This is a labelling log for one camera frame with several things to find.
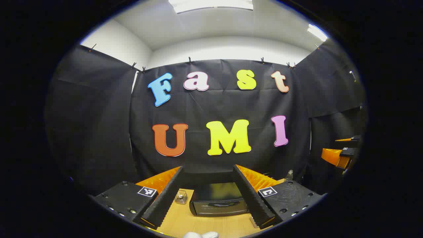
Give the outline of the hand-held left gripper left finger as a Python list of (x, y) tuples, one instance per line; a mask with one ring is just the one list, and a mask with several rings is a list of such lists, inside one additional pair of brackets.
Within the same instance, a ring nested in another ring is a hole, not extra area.
[(181, 186), (184, 166), (177, 166), (148, 179), (122, 180), (89, 198), (120, 219), (157, 229), (162, 225)]

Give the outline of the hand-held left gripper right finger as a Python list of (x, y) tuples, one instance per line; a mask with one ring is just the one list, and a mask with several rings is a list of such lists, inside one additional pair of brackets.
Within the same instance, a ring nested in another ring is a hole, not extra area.
[(234, 165), (232, 177), (260, 229), (287, 222), (326, 196), (296, 181), (279, 182), (239, 165)]

